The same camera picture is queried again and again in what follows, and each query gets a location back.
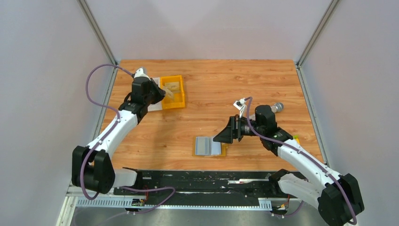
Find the yellow leather card holder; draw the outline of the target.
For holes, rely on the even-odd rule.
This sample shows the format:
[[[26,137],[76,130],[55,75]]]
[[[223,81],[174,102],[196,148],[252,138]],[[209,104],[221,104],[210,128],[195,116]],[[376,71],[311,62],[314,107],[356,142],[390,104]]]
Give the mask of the yellow leather card holder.
[[[195,157],[225,157],[228,145],[213,141],[214,137],[195,137],[192,155]]]

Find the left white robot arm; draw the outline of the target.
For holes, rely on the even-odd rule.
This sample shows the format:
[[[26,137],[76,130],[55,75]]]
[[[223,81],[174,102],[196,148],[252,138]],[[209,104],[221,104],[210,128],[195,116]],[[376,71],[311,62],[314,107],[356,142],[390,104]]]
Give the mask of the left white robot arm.
[[[86,146],[77,146],[72,152],[72,184],[84,193],[88,190],[106,194],[111,189],[125,186],[132,194],[140,194],[144,181],[138,171],[130,168],[114,169],[112,156],[127,134],[148,113],[150,105],[166,96],[159,79],[136,76],[132,91],[118,109],[104,131]]]

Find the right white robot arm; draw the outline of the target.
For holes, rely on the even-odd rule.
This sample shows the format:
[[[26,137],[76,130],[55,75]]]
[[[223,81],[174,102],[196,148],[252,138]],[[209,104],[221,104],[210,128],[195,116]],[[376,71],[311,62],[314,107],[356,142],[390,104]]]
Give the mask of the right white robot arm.
[[[275,172],[268,184],[272,195],[285,193],[299,198],[317,209],[330,226],[357,224],[356,216],[365,209],[357,179],[321,163],[277,125],[275,114],[282,111],[282,103],[257,106],[253,118],[243,116],[249,111],[244,103],[237,101],[234,105],[240,113],[229,118],[226,127],[213,138],[215,142],[232,144],[244,136],[259,137],[266,150],[289,162],[305,177],[300,179],[285,169]]]

